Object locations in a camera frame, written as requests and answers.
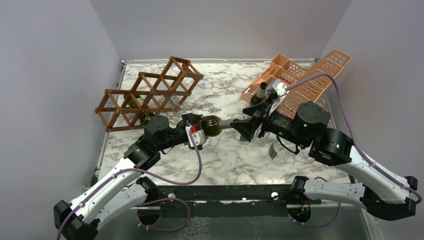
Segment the dark green wine bottle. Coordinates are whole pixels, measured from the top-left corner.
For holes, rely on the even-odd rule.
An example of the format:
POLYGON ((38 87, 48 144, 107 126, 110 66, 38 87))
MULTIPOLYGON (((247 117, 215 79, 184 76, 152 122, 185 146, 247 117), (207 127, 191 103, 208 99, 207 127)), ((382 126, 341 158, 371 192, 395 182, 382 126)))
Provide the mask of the dark green wine bottle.
POLYGON ((235 121, 235 119, 222 120, 216 115, 205 115, 200 120, 201 129, 207 137, 216 137, 222 130, 231 129, 231 123, 235 121))

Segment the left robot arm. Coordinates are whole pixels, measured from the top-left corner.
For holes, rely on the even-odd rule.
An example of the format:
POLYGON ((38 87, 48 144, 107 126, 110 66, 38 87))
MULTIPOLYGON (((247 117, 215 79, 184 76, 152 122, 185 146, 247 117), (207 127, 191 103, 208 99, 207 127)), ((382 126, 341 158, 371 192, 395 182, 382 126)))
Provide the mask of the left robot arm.
POLYGON ((164 115, 155 115, 145 126, 143 135, 130 145, 123 157, 105 177, 70 202, 59 201, 53 208, 56 239, 93 240, 101 227, 124 210, 137 204, 152 205, 157 200, 155 184, 149 177, 187 186, 202 173, 198 156, 198 173, 193 180, 177 182, 150 171, 163 150, 186 144, 200 153, 207 135, 202 127, 203 115, 183 114, 176 127, 170 127, 164 115))

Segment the green wine bottle cream label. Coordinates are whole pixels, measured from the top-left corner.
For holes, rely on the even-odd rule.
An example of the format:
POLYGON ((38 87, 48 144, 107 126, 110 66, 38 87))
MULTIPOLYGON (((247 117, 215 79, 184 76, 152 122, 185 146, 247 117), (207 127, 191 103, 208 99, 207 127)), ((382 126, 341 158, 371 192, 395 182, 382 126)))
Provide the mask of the green wine bottle cream label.
MULTIPOLYGON (((134 100, 133 98, 130 97, 130 100, 128 102, 128 106, 131 109, 137 109, 139 107, 137 105, 137 102, 140 105, 144 102, 144 99, 141 97, 141 95, 135 95, 135 99, 136 100, 134 100)), ((140 121, 141 126, 144 128, 149 123, 150 119, 154 116, 155 116, 155 114, 153 112, 144 111, 139 117, 139 121, 140 121)))

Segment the olive wine bottle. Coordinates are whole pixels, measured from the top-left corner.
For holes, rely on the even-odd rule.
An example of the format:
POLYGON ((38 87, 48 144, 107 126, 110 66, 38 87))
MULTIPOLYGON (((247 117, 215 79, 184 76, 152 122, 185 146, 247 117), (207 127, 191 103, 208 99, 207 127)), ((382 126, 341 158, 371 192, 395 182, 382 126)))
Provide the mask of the olive wine bottle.
POLYGON ((259 86, 258 91, 250 98, 249 105, 254 106, 263 102, 265 98, 265 93, 268 84, 266 82, 262 82, 259 86))

